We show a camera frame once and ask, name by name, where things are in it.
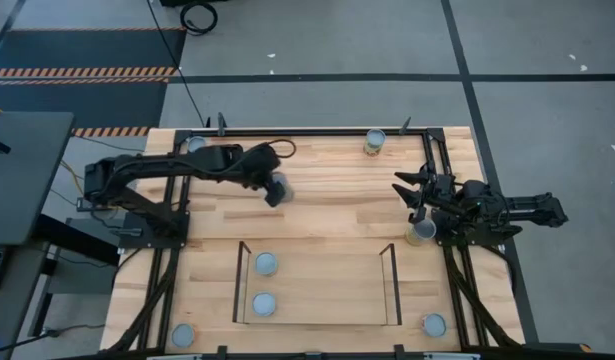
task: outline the table frame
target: table frame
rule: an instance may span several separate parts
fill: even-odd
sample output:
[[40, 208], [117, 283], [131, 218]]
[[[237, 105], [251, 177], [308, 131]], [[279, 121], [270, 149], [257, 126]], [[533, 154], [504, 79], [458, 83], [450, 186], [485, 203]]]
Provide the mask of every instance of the table frame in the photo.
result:
[[[366, 135], [369, 128], [286, 128], [286, 129], [223, 129], [224, 134], [217, 129], [200, 129], [200, 130], [176, 130], [174, 136], [174, 144], [172, 148], [172, 153], [178, 154], [181, 151], [182, 145], [186, 139], [191, 136], [204, 136], [204, 137], [217, 137], [217, 136], [228, 136], [228, 137], [282, 137], [282, 136], [364, 136]], [[383, 128], [381, 129], [387, 136], [414, 136], [422, 139], [423, 148], [425, 151], [425, 159], [426, 162], [432, 171], [436, 171], [436, 159], [434, 159], [434, 154], [432, 150], [433, 142], [438, 144], [438, 149], [440, 151], [440, 164], [441, 169], [444, 174], [451, 175], [451, 164], [449, 161], [449, 153], [447, 151], [447, 144], [445, 143], [445, 134], [442, 128], [415, 128], [415, 129], [399, 129], [399, 128]], [[180, 206], [186, 207], [187, 202], [184, 201], [189, 194], [190, 187], [190, 177], [183, 177], [183, 183], [180, 194]], [[167, 179], [167, 183], [165, 186], [165, 196], [163, 201], [165, 203], [172, 202], [172, 196], [174, 192], [174, 177], [170, 177]], [[445, 263], [447, 265], [448, 256], [453, 257], [453, 250], [450, 247], [443, 248], [445, 253]], [[471, 257], [469, 254], [469, 248], [464, 247], [459, 250], [462, 263], [463, 263], [463, 272], [466, 278], [467, 283], [469, 284], [471, 290], [478, 295], [478, 289], [476, 287], [476, 280], [473, 270], [473, 265], [471, 262]], [[170, 262], [173, 264], [177, 264], [180, 252], [178, 249], [172, 249], [170, 253]], [[154, 256], [152, 258], [152, 265], [149, 275], [149, 281], [147, 285], [147, 294], [146, 298], [150, 298], [156, 289], [156, 285], [159, 280], [159, 269], [161, 267], [163, 256], [163, 250], [155, 249]], [[162, 351], [164, 353], [165, 345], [167, 342], [167, 334], [169, 330], [169, 319], [171, 316], [171, 306], [173, 302], [174, 295], [174, 286], [175, 286], [175, 276], [176, 271], [173, 271], [173, 278], [170, 284], [168, 285], [163, 300], [163, 308], [160, 319], [160, 325], [158, 328], [158, 342], [156, 345], [156, 349]], [[467, 325], [465, 321], [465, 312], [463, 310], [463, 304], [460, 296], [460, 290], [456, 286], [456, 284], [449, 278], [449, 287], [450, 294], [452, 299], [452, 307], [454, 311], [454, 316], [456, 317], [456, 326], [458, 329], [458, 337], [461, 349], [467, 349], [470, 346], [469, 336], [467, 334]], [[478, 335], [478, 343], [481, 346], [488, 346], [487, 341], [487, 333], [483, 326], [482, 321], [477, 315], [475, 309], [473, 311], [474, 321], [476, 325], [476, 333]], [[147, 338], [149, 337], [150, 332], [150, 322], [146, 321], [138, 335], [138, 344], [137, 351], [149, 351], [153, 350], [147, 348]], [[368, 355], [375, 356], [377, 353], [367, 353]], [[276, 357], [279, 354], [268, 354], [268, 357]]]

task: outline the hazard stripe mat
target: hazard stripe mat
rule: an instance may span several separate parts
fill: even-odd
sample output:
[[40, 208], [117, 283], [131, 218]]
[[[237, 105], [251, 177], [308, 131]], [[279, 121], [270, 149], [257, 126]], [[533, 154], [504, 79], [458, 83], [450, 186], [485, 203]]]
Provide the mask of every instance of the hazard stripe mat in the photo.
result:
[[145, 136], [149, 132], [149, 126], [125, 126], [125, 127], [104, 127], [104, 128], [75, 128], [72, 136]]
[[0, 109], [72, 112], [76, 136], [140, 136], [158, 127], [166, 87], [162, 78], [0, 81]]
[[[180, 61], [185, 32], [168, 29], [163, 34]], [[81, 68], [83, 72], [113, 68], [113, 76], [118, 76], [117, 72], [124, 75], [128, 68], [131, 73], [140, 73], [145, 68], [149, 72], [171, 65], [171, 57], [155, 29], [12, 30], [0, 46], [0, 72], [6, 69], [6, 74], [15, 74], [18, 69], [23, 69], [21, 74], [27, 69], [39, 69], [39, 73], [55, 69], [57, 74], [58, 69], [66, 73], [70, 68]]]
[[172, 76], [174, 67], [119, 67], [119, 68], [3, 68], [0, 77], [105, 77], [105, 76]]

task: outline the black cable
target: black cable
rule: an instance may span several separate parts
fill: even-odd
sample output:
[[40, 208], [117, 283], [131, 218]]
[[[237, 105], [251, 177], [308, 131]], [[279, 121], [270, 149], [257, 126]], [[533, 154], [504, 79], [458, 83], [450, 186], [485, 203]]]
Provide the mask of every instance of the black cable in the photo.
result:
[[203, 120], [203, 116], [200, 114], [200, 110], [198, 110], [196, 101], [194, 100], [194, 97], [191, 95], [191, 91], [189, 91], [189, 86], [187, 85], [187, 79], [185, 79], [185, 75], [183, 75], [183, 71], [180, 70], [180, 64], [178, 63], [178, 61], [176, 61], [176, 56], [174, 56], [174, 52], [169, 47], [169, 44], [167, 43], [167, 39], [165, 39], [165, 34], [163, 33], [163, 29], [160, 28], [158, 19], [156, 19], [156, 14], [154, 14], [154, 8], [151, 6], [151, 3], [149, 2], [149, 0], [145, 0], [145, 2], [147, 3], [147, 6], [149, 6], [149, 12], [151, 12], [151, 17], [154, 19], [154, 23], [156, 24], [156, 27], [158, 28], [158, 33], [160, 34], [160, 38], [163, 40], [163, 43], [165, 44], [165, 47], [167, 48], [167, 52], [169, 53], [169, 56], [171, 57], [171, 61], [174, 63], [174, 65], [176, 66], [176, 69], [180, 73], [180, 78], [182, 79], [183, 84], [185, 85], [185, 90], [187, 90], [187, 95], [189, 95], [189, 100], [191, 100], [191, 103], [194, 106], [194, 110], [196, 110], [196, 114], [198, 114], [198, 118], [200, 119], [200, 124], [204, 128], [205, 120]]
[[116, 225], [109, 225], [105, 222], [105, 220], [101, 219], [98, 217], [98, 215], [96, 215], [96, 213], [94, 211], [89, 213], [91, 215], [91, 218], [98, 221], [99, 223], [103, 224], [104, 227], [106, 227], [107, 229], [122, 229], [122, 226], [116, 226]]
[[495, 248], [494, 246], [482, 245], [482, 247], [489, 251], [490, 253], [498, 256], [499, 258], [505, 260], [507, 263], [507, 267], [509, 268], [509, 279], [511, 281], [511, 292], [516, 295], [516, 268], [514, 264], [511, 262], [511, 259], [505, 255], [503, 252]]
[[[172, 163], [178, 163], [178, 164], [183, 164], [183, 165], [189, 166], [189, 167], [191, 167], [192, 169], [198, 170], [199, 172], [204, 173], [204, 174], [207, 174], [207, 175], [212, 175], [212, 176], [220, 176], [220, 175], [223, 175], [223, 174], [225, 174], [225, 173], [227, 173], [227, 172], [229, 172], [229, 171], [233, 170], [234, 168], [236, 168], [236, 167], [237, 167], [238, 165], [240, 165], [243, 161], [245, 161], [245, 159], [247, 159], [249, 156], [251, 156], [254, 152], [258, 151], [258, 150], [259, 150], [262, 146], [265, 146], [265, 145], [270, 145], [270, 146], [271, 146], [272, 144], [277, 144], [277, 143], [281, 143], [281, 142], [285, 142], [285, 143], [290, 144], [290, 145], [293, 147], [293, 149], [292, 149], [291, 153], [289, 153], [289, 154], [287, 154], [287, 155], [278, 155], [278, 154], [277, 154], [276, 156], [278, 156], [278, 157], [279, 157], [279, 158], [281, 158], [281, 159], [287, 159], [287, 158], [290, 158], [290, 157], [294, 156], [294, 154], [296, 154], [296, 151], [297, 151], [296, 143], [294, 143], [292, 140], [288, 140], [288, 139], [277, 139], [277, 140], [272, 140], [272, 141], [268, 141], [268, 142], [260, 143], [260, 144], [258, 144], [258, 145], [255, 145], [255, 146], [253, 146], [253, 147], [249, 148], [247, 151], [245, 151], [245, 152], [243, 153], [243, 155], [240, 157], [240, 159], [236, 160], [236, 162], [235, 162], [235, 163], [233, 163], [232, 165], [230, 165], [230, 166], [228, 166], [227, 168], [225, 168], [225, 169], [223, 169], [223, 170], [221, 170], [221, 171], [218, 171], [218, 172], [216, 172], [216, 171], [209, 171], [209, 170], [205, 170], [205, 169], [201, 169], [201, 168], [197, 167], [197, 166], [196, 166], [196, 165], [194, 165], [194, 164], [188, 163], [188, 162], [183, 161], [183, 160], [180, 160], [180, 159], [176, 159], [175, 157], [174, 157], [174, 158], [171, 158], [171, 159], [170, 159], [170, 160], [168, 160], [168, 161], [169, 161], [169, 162], [172, 162]], [[145, 163], [149, 163], [149, 162], [150, 162], [150, 160], [143, 160], [143, 159], [141, 159], [141, 161], [142, 161], [142, 162], [141, 162], [141, 164], [145, 164]], [[151, 161], [154, 161], [154, 162], [160, 162], [160, 161], [162, 161], [162, 160], [161, 160], [161, 159], [158, 159], [158, 160], [151, 160]], [[123, 165], [119, 166], [117, 169], [114, 169], [114, 172], [113, 172], [113, 173], [109, 176], [109, 179], [113, 178], [116, 174], [118, 174], [119, 172], [121, 172], [121, 171], [125, 170], [126, 168], [128, 168], [128, 167], [132, 167], [132, 166], [134, 166], [134, 165], [136, 165], [136, 163], [134, 163], [134, 162], [127, 162], [127, 163], [125, 163], [125, 164], [123, 164]], [[103, 193], [103, 194], [104, 194], [104, 193], [105, 193], [105, 191], [107, 191], [107, 187], [108, 187], [108, 186], [109, 186], [109, 180], [108, 180], [108, 181], [107, 181], [107, 183], [105, 184], [105, 187], [103, 188], [103, 190], [101, 191], [101, 193]]]
[[60, 196], [63, 200], [65, 200], [66, 202], [70, 203], [71, 205], [73, 205], [74, 207], [77, 207], [78, 205], [76, 205], [75, 202], [67, 199], [63, 194], [59, 193], [58, 191], [54, 190], [54, 189], [49, 189], [49, 191], [53, 192], [54, 194]]
[[47, 337], [56, 338], [56, 337], [59, 337], [60, 335], [62, 335], [63, 333], [65, 333], [65, 332], [67, 332], [69, 330], [82, 329], [82, 328], [86, 328], [86, 329], [99, 329], [99, 328], [102, 328], [104, 326], [105, 326], [105, 324], [101, 324], [101, 325], [74, 325], [74, 326], [66, 327], [64, 329], [48, 330], [47, 332], [45, 332], [44, 334], [42, 334], [40, 336], [36, 336], [34, 338], [31, 338], [31, 339], [20, 341], [20, 342], [17, 342], [15, 344], [11, 344], [11, 345], [0, 347], [0, 352], [1, 351], [5, 351], [5, 350], [10, 350], [10, 349], [16, 348], [18, 346], [26, 345], [26, 344], [32, 343], [34, 341], [42, 340], [42, 339], [47, 338]]
[[[211, 13], [212, 20], [211, 20], [211, 24], [208, 27], [199, 28], [191, 20], [185, 20], [185, 16], [187, 16], [187, 12], [196, 6], [203, 7]], [[189, 3], [185, 5], [185, 7], [183, 7], [183, 9], [180, 11], [180, 24], [185, 29], [187, 29], [187, 33], [192, 36], [201, 36], [201, 35], [207, 34], [208, 32], [214, 30], [217, 23], [218, 23], [218, 13], [216, 12], [216, 9], [210, 4], [203, 2], [203, 1], [194, 1], [192, 3]]]
[[66, 257], [64, 257], [64, 256], [62, 256], [62, 255], [60, 255], [58, 253], [54, 253], [54, 252], [51, 252], [51, 251], [48, 251], [48, 250], [39, 249], [39, 248], [36, 248], [36, 247], [33, 247], [33, 246], [26, 246], [25, 248], [26, 249], [31, 249], [31, 250], [36, 250], [36, 251], [42, 252], [43, 254], [48, 254], [48, 255], [56, 256], [56, 257], [58, 257], [60, 259], [63, 259], [65, 261], [67, 261], [67, 262], [70, 262], [72, 264], [91, 265], [91, 266], [94, 266], [94, 267], [97, 267], [97, 268], [104, 268], [104, 267], [109, 266], [109, 264], [95, 264], [95, 263], [89, 262], [89, 261], [75, 261], [75, 260], [67, 259]]
[[106, 142], [102, 142], [102, 141], [98, 141], [98, 140], [94, 140], [94, 139], [90, 139], [90, 138], [86, 138], [86, 137], [82, 137], [82, 136], [75, 136], [75, 138], [76, 139], [82, 139], [82, 140], [91, 141], [91, 142], [94, 142], [96, 144], [101, 144], [101, 145], [109, 146], [110, 148], [114, 148], [114, 149], [118, 149], [118, 150], [136, 151], [136, 152], [144, 152], [145, 151], [145, 150], [140, 150], [140, 149], [124, 148], [122, 146], [116, 146], [116, 145], [108, 144]]
[[241, 156], [240, 159], [236, 160], [235, 163], [231, 164], [230, 166], [228, 166], [225, 169], [223, 169], [221, 171], [218, 171], [218, 172], [201, 169], [199, 167], [196, 167], [194, 164], [190, 164], [190, 163], [188, 163], [186, 161], [180, 161], [180, 160], [176, 160], [176, 159], [172, 159], [172, 161], [179, 162], [181, 164], [185, 164], [185, 165], [187, 165], [187, 166], [189, 166], [189, 167], [191, 167], [193, 169], [196, 169], [196, 170], [198, 170], [198, 171], [200, 171], [202, 173], [208, 174], [208, 175], [219, 176], [219, 175], [225, 174], [225, 173], [233, 170], [238, 165], [242, 164], [245, 161], [245, 159], [247, 159], [249, 156], [251, 156], [254, 152], [258, 151], [258, 149], [260, 149], [262, 146], [265, 146], [265, 145], [270, 145], [271, 146], [272, 144], [281, 143], [281, 142], [285, 142], [285, 143], [291, 144], [291, 146], [293, 147], [293, 150], [288, 155], [278, 155], [278, 154], [276, 154], [276, 156], [278, 156], [281, 159], [288, 159], [288, 158], [294, 156], [294, 154], [296, 154], [296, 143], [294, 143], [293, 141], [288, 140], [288, 139], [278, 139], [278, 140], [273, 140], [273, 141], [269, 141], [269, 142], [260, 143], [260, 144], [258, 144], [256, 146], [253, 146], [253, 147], [249, 148], [247, 151], [245, 151], [243, 153], [243, 156]]

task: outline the black table leg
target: black table leg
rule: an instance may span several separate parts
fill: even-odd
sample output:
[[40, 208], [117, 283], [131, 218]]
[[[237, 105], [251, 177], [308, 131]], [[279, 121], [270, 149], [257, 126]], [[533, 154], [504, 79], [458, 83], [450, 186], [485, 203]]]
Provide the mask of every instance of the black table leg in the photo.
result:
[[44, 214], [36, 221], [33, 237], [112, 266], [117, 266], [120, 258], [116, 246]]

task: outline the orange and black striped tape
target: orange and black striped tape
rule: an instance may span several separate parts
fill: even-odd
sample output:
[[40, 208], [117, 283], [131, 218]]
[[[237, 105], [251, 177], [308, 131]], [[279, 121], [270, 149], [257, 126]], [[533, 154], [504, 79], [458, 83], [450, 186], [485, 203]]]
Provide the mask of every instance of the orange and black striped tape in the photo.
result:
[[172, 76], [175, 67], [110, 67], [110, 68], [0, 68], [0, 77], [126, 77]]
[[109, 83], [137, 83], [137, 82], [163, 82], [167, 78], [106, 78], [106, 79], [67, 79], [67, 80], [0, 80], [0, 85], [71, 85], [71, 84], [109, 84]]
[[[180, 30], [184, 31], [182, 26], [161, 27], [161, 30]], [[14, 31], [158, 31], [155, 27], [133, 27], [133, 28], [16, 28], [9, 30]]]
[[145, 136], [151, 126], [119, 126], [104, 128], [78, 128], [72, 129], [72, 136], [99, 137], [99, 136]]

